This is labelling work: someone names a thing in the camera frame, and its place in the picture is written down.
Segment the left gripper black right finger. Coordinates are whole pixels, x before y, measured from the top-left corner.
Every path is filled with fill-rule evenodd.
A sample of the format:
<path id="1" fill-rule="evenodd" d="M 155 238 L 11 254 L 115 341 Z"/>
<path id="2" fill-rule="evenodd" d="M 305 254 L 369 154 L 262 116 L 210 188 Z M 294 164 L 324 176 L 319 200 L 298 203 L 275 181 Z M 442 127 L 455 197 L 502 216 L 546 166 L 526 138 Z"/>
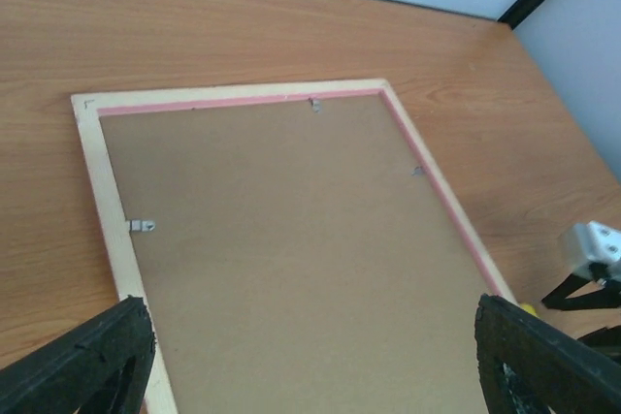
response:
<path id="1" fill-rule="evenodd" d="M 602 354 L 485 294 L 475 313 L 474 336 L 490 413 L 620 411 L 620 353 Z"/>

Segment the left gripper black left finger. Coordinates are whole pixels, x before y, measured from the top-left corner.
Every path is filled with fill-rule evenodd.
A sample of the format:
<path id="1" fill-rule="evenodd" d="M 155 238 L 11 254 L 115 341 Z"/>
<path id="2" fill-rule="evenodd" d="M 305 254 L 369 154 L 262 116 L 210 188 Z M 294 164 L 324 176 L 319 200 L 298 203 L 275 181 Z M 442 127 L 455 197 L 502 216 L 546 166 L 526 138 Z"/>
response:
<path id="1" fill-rule="evenodd" d="M 1 369 L 3 413 L 139 413 L 156 353 L 142 298 L 128 297 Z"/>

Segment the yellow handled screwdriver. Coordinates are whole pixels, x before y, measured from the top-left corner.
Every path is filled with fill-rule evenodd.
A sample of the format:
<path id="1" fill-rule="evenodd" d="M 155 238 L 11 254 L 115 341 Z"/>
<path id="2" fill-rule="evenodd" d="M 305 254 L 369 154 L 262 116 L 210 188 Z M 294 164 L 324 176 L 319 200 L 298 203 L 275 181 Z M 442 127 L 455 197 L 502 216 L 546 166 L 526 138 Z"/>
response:
<path id="1" fill-rule="evenodd" d="M 533 306 L 531 306 L 530 304 L 522 303 L 522 304 L 520 304 L 520 307 L 521 307 L 522 310 L 526 311 L 527 313 L 529 313 L 529 314 L 531 314 L 533 316 L 538 316 L 535 308 Z"/>

